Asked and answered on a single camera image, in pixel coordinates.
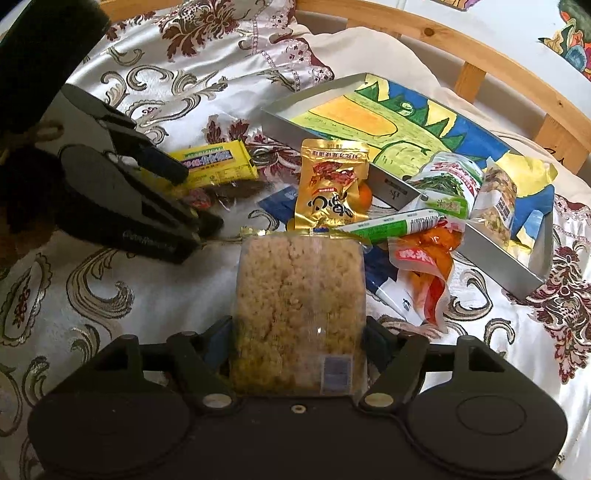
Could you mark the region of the small dark brown snack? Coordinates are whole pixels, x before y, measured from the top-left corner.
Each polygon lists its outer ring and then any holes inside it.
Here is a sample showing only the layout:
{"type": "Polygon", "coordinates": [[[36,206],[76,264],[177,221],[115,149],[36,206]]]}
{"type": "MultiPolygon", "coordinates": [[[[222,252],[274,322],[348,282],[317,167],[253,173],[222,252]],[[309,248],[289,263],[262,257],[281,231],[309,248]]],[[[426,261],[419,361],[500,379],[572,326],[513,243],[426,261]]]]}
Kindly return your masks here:
{"type": "Polygon", "coordinates": [[[183,194],[181,200],[191,208],[209,210],[219,205],[230,210],[242,200],[256,196],[260,192],[269,190],[273,186],[270,182],[260,180],[237,180],[221,185],[195,187],[183,194]]]}

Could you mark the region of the yellow snack bar packet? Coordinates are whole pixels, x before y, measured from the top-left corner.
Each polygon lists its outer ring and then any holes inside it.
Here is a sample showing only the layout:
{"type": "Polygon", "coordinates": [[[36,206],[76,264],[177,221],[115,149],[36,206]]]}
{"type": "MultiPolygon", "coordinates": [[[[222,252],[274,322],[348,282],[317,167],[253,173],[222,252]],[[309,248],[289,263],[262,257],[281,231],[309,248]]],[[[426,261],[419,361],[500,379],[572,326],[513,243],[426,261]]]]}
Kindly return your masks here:
{"type": "Polygon", "coordinates": [[[170,156],[187,168],[188,176],[183,184],[190,188],[259,179],[242,140],[179,150],[170,156]]]}

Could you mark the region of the clear bag of rice crisps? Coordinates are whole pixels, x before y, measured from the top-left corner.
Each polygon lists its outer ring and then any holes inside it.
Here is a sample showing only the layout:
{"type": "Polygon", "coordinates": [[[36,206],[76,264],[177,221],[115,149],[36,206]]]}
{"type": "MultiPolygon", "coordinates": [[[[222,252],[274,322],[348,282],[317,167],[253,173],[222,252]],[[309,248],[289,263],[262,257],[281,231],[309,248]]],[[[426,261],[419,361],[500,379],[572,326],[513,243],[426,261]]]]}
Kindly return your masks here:
{"type": "Polygon", "coordinates": [[[242,242],[230,379],[240,393],[353,396],[367,387],[362,243],[280,232],[242,242]]]}

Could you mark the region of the orange snack clear bag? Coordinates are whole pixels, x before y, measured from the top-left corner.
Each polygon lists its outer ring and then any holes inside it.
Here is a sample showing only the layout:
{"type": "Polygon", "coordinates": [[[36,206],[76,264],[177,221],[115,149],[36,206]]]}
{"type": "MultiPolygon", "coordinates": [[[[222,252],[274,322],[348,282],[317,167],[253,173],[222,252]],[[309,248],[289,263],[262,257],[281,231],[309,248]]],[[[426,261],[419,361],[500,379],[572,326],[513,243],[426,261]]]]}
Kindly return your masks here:
{"type": "Polygon", "coordinates": [[[444,310],[450,300],[452,253],[462,244],[465,227],[464,221],[443,217],[430,229],[388,240],[390,261],[412,298],[421,326],[442,334],[448,332],[444,310]]]}

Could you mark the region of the green white sausage stick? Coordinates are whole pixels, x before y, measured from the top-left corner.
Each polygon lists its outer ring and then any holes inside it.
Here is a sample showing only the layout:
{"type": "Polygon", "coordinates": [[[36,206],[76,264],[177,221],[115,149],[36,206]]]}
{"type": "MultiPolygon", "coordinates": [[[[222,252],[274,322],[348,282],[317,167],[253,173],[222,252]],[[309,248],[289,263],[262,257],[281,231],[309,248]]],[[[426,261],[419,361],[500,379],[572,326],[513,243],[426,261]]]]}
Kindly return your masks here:
{"type": "Polygon", "coordinates": [[[444,215],[436,210],[420,209],[342,225],[337,230],[374,244],[429,230],[443,219],[444,215]]]}

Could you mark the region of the gold foil snack pouch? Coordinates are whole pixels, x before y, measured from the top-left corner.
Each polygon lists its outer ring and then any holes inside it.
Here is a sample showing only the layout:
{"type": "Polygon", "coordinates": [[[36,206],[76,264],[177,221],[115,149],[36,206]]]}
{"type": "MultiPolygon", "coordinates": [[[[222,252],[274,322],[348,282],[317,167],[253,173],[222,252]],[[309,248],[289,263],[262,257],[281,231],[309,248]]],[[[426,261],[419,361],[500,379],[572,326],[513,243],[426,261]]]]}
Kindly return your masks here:
{"type": "Polygon", "coordinates": [[[335,228],[368,219],[359,210],[359,184],[369,177],[370,150],[362,142],[305,139],[294,228],[335,228]]]}

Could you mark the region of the small orange tangerine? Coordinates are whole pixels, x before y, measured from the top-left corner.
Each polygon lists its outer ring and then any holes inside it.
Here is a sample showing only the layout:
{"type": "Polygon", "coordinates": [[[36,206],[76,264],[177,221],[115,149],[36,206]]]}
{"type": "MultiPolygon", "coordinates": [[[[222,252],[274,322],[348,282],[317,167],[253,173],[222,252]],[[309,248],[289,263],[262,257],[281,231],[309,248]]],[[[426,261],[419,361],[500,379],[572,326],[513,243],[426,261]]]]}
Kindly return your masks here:
{"type": "Polygon", "coordinates": [[[373,192],[366,182],[359,184],[359,210],[367,212],[373,202],[373,192]]]}

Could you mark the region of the clear bag mixed nuts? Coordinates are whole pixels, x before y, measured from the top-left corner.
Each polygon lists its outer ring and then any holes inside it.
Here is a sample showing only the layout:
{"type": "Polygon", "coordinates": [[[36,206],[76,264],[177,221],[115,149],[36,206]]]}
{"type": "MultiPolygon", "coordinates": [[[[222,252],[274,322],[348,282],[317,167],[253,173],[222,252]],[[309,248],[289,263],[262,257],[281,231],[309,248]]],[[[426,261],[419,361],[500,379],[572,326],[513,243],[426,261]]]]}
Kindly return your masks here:
{"type": "Polygon", "coordinates": [[[491,158],[487,160],[483,184],[472,209],[471,225],[506,249],[515,217],[517,186],[491,158]]]}

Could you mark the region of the green vegetable snack packet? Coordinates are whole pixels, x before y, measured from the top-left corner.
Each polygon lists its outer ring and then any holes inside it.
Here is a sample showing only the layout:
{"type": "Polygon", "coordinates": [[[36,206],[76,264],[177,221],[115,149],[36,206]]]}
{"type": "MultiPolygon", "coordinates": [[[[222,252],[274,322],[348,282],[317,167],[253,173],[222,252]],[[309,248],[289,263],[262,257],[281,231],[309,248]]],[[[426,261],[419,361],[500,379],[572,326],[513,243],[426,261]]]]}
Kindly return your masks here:
{"type": "Polygon", "coordinates": [[[407,183],[427,197],[428,208],[468,220],[483,181],[483,170],[471,159],[438,152],[407,183]]]}

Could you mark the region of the grey tray with drawing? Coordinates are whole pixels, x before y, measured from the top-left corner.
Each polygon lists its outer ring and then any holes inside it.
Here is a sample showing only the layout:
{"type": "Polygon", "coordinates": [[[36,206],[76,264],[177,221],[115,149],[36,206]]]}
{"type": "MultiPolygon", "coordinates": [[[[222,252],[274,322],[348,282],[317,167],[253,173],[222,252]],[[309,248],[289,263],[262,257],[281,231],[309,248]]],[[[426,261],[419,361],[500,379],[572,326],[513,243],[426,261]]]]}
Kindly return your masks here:
{"type": "MultiPolygon", "coordinates": [[[[370,73],[332,80],[260,109],[263,132],[300,150],[307,138],[353,140],[370,147],[368,183],[375,197],[400,210],[418,198],[405,180],[438,152],[486,167],[517,150],[477,123],[414,90],[370,73]]],[[[552,265],[552,206],[525,265],[468,225],[460,253],[520,300],[541,287],[552,265]]]]}

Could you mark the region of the wooden bed rail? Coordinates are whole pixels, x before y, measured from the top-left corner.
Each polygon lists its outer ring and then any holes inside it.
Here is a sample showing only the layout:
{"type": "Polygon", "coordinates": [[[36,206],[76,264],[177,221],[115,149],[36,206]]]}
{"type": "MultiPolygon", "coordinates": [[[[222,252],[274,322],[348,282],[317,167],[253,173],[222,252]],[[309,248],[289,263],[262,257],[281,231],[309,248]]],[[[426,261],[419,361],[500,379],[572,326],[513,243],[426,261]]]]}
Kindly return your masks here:
{"type": "MultiPolygon", "coordinates": [[[[214,37],[238,28],[235,1],[101,1],[114,24],[167,9],[156,24],[168,46],[167,56],[193,56],[214,37]]],[[[541,108],[545,117],[534,136],[565,168],[581,171],[590,155],[590,118],[556,88],[527,67],[467,34],[424,16],[370,1],[290,1],[287,14],[342,20],[346,28],[367,27],[394,38],[408,37],[463,61],[454,92],[472,103],[490,75],[541,108]]]]}

